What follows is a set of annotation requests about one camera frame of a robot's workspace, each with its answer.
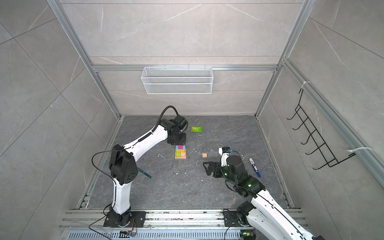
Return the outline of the natural wood block long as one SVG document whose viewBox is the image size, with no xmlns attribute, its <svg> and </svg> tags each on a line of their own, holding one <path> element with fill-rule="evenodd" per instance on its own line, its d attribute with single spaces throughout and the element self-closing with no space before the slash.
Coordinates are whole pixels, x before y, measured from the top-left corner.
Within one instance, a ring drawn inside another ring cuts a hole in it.
<svg viewBox="0 0 384 240">
<path fill-rule="evenodd" d="M 180 158 L 176 158 L 176 156 L 175 156 L 175 159 L 177 159 L 177 160 L 185 160 L 187 158 L 187 153 L 186 153 L 186 157 L 185 158 L 182 158 L 182 157 L 180 157 Z"/>
</svg>

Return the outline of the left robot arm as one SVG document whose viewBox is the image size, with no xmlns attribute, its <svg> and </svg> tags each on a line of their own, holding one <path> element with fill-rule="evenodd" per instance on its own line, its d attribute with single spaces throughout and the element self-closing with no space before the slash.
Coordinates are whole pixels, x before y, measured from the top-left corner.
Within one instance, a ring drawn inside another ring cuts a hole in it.
<svg viewBox="0 0 384 240">
<path fill-rule="evenodd" d="M 109 177 L 114 184 L 114 197 L 109 205 L 106 215 L 105 227 L 133 227 L 134 217 L 131 214 L 130 193 L 133 180 L 139 173 L 137 161 L 148 150 L 158 143 L 166 140 L 170 145 L 184 145 L 187 134 L 185 130 L 188 121 L 181 116 L 174 106 L 167 106 L 161 112 L 155 126 L 146 134 L 124 146 L 115 145 L 111 154 L 109 169 L 110 174 L 96 167 L 94 159 L 91 159 L 93 167 Z"/>
</svg>

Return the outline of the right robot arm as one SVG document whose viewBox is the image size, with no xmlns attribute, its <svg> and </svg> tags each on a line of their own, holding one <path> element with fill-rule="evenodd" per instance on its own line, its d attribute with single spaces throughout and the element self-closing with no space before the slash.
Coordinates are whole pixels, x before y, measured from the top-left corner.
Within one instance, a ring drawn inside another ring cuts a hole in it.
<svg viewBox="0 0 384 240">
<path fill-rule="evenodd" d="M 269 240 L 322 240 L 296 222 L 271 196 L 266 187 L 248 174 L 241 157 L 224 153 L 220 162 L 204 162 L 208 176 L 224 178 L 233 191 L 247 199 L 237 207 L 242 225 L 260 231 Z"/>
</svg>

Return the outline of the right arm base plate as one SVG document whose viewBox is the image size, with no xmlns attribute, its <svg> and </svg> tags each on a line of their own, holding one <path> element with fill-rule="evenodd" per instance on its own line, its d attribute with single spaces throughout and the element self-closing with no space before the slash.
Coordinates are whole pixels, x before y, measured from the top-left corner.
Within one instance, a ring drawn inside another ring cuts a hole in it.
<svg viewBox="0 0 384 240">
<path fill-rule="evenodd" d="M 248 227 L 246 217 L 238 211 L 222 211 L 226 227 Z"/>
</svg>

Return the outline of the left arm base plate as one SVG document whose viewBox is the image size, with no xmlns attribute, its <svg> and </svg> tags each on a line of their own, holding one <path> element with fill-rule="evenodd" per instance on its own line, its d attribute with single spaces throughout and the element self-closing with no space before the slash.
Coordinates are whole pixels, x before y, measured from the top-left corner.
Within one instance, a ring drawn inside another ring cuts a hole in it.
<svg viewBox="0 0 384 240">
<path fill-rule="evenodd" d="M 112 211 L 107 213 L 103 227 L 129 228 L 135 224 L 135 227 L 142 228 L 145 223 L 146 214 L 147 212 L 145 211 L 133 211 L 119 215 Z"/>
</svg>

